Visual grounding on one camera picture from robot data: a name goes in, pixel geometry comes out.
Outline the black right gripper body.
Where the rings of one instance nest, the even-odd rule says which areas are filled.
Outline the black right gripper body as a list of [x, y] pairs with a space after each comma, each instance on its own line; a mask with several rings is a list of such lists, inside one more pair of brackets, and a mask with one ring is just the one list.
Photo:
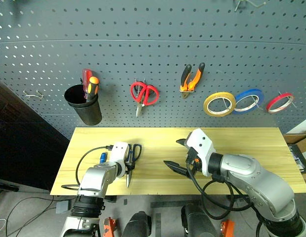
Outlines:
[[198, 158], [198, 153], [193, 147], [189, 148], [185, 162], [186, 176], [189, 176], [190, 173], [195, 175], [197, 171], [200, 171], [200, 159]]

